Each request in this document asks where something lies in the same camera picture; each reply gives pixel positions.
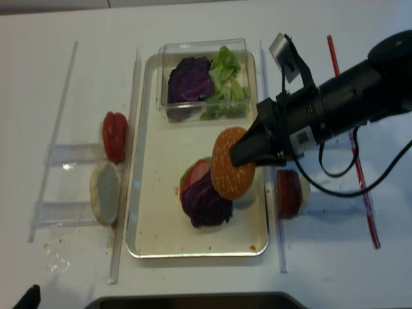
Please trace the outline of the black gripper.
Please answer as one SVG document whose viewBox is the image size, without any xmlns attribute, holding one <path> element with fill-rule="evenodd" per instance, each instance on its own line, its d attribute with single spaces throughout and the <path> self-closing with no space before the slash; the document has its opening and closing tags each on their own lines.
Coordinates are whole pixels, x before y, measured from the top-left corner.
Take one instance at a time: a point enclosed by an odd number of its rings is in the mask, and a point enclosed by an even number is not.
<svg viewBox="0 0 412 309">
<path fill-rule="evenodd" d="M 275 100 L 257 104 L 257 118 L 230 148 L 230 161 L 239 167 L 284 167 L 293 156 L 322 143 L 321 94 L 310 83 L 293 94 L 282 91 Z"/>
</svg>

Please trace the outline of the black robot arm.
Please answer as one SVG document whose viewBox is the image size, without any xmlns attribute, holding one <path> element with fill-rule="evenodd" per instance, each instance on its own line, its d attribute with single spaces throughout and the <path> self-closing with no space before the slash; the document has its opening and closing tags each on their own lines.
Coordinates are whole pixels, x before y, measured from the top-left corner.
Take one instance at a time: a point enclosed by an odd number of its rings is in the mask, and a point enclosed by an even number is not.
<svg viewBox="0 0 412 309">
<path fill-rule="evenodd" d="M 284 166 L 287 158 L 367 122 L 411 111 L 411 31 L 378 43 L 366 60 L 316 86 L 291 38 L 278 34 L 270 46 L 283 82 L 302 78 L 293 94 L 257 104 L 257 118 L 230 148 L 234 166 Z"/>
</svg>

